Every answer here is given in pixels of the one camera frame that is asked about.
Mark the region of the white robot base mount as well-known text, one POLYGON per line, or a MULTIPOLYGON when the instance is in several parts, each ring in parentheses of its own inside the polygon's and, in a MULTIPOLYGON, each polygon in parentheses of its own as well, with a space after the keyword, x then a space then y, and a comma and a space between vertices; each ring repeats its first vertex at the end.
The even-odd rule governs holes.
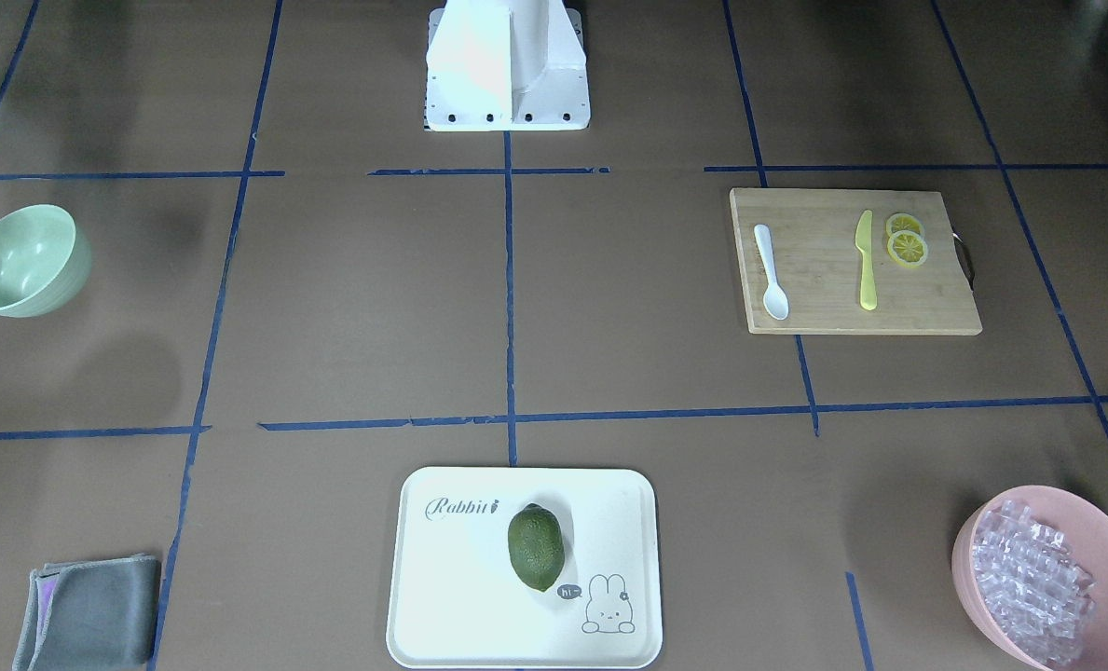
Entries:
POLYGON ((425 130, 586 130, 583 17, 563 1, 447 1, 429 16, 425 130))

